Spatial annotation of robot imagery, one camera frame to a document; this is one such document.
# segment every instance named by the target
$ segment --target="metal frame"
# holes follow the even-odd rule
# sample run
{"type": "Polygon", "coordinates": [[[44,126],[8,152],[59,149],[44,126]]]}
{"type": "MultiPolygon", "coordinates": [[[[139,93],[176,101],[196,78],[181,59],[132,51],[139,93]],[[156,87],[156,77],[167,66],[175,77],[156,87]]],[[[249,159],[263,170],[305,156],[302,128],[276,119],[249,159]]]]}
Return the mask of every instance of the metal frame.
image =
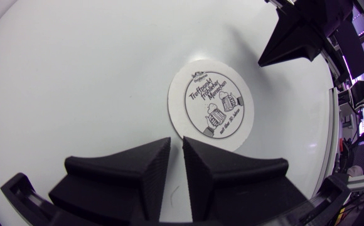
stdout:
{"type": "Polygon", "coordinates": [[[338,134],[340,133],[340,108],[338,106],[338,91],[337,88],[333,88],[329,91],[330,99],[330,114],[329,114],[329,126],[327,135],[326,152],[324,154],[323,165],[321,166],[320,175],[316,187],[313,192],[315,196],[320,189],[323,180],[329,175],[333,174],[333,168],[335,164],[335,156],[338,149],[338,134]]]}

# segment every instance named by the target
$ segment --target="orange object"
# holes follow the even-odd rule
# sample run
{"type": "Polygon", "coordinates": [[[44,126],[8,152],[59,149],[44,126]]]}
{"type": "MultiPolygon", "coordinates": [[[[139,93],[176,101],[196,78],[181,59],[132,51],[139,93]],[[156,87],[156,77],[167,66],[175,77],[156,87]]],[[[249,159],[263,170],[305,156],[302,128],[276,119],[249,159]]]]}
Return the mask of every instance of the orange object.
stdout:
{"type": "Polygon", "coordinates": [[[340,138],[340,141],[338,142],[340,144],[340,152],[343,152],[344,148],[343,148],[343,139],[340,138]]]}

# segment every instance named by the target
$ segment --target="round coaster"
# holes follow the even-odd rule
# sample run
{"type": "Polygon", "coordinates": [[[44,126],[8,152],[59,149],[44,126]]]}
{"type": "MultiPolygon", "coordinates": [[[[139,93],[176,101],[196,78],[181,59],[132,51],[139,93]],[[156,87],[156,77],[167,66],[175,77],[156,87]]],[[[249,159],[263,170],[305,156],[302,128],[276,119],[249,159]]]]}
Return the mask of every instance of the round coaster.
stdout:
{"type": "Polygon", "coordinates": [[[180,137],[234,151],[253,126],[252,94],[228,65],[198,60],[185,65],[168,91],[168,112],[180,137]]]}

